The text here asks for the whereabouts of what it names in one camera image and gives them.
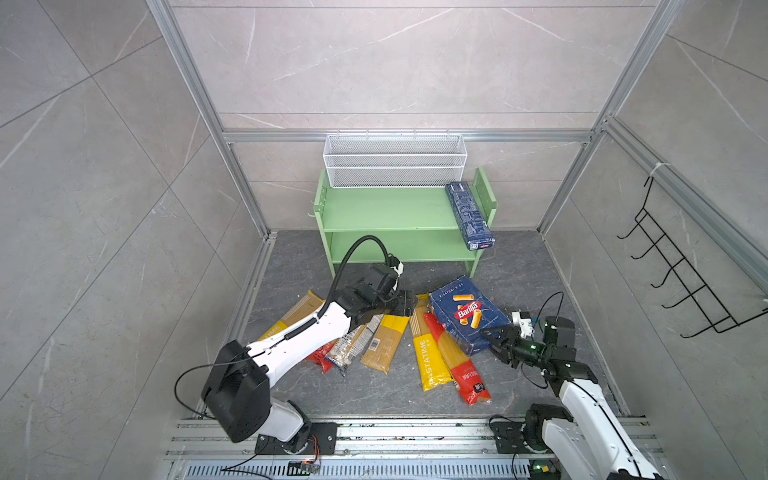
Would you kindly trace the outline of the blue Barilla rigatoni box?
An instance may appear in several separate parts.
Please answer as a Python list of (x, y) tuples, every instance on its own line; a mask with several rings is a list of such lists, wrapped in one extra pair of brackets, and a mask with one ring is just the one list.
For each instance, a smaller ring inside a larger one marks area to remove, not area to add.
[(467, 355), (487, 350), (483, 329), (504, 327), (510, 319), (466, 276), (460, 276), (429, 294), (438, 322)]

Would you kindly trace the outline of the long blue spaghetti box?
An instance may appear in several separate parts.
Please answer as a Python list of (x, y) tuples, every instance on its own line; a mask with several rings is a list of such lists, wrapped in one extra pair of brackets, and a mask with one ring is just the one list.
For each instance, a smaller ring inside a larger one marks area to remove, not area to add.
[(451, 182), (445, 186), (457, 226), (469, 251), (491, 248), (495, 238), (466, 182)]

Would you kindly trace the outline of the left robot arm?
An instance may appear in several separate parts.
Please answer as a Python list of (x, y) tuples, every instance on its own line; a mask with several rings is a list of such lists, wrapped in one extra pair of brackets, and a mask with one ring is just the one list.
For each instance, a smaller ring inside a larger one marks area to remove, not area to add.
[(228, 438), (272, 437), (296, 450), (307, 441), (311, 421), (292, 402), (276, 400), (271, 388), (294, 366), (331, 341), (377, 315), (409, 316), (411, 290), (398, 287), (403, 265), (374, 265), (354, 284), (335, 288), (315, 311), (264, 340), (236, 340), (219, 351), (201, 393)]

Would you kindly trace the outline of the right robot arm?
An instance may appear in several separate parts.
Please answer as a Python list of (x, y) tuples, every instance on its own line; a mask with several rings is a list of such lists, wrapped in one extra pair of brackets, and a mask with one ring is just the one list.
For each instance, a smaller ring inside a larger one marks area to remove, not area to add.
[(608, 405), (597, 376), (576, 360), (575, 324), (547, 317), (540, 341), (523, 335), (520, 324), (486, 328), (492, 353), (513, 368), (539, 369), (560, 405), (533, 404), (523, 423), (506, 420), (498, 439), (518, 450), (550, 451), (572, 479), (660, 479)]

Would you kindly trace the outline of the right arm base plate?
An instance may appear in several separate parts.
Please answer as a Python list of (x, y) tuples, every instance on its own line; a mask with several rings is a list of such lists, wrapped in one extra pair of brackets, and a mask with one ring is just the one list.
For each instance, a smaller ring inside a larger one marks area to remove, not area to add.
[(493, 417), (488, 422), (498, 454), (527, 454), (535, 449), (525, 435), (525, 423)]

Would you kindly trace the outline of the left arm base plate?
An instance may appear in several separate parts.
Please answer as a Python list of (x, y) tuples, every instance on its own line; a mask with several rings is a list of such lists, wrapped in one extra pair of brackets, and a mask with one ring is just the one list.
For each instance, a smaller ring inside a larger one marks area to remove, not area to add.
[(255, 453), (258, 455), (310, 455), (319, 452), (320, 456), (335, 452), (339, 424), (334, 422), (312, 423), (302, 428), (288, 442), (280, 442), (274, 437), (258, 435)]

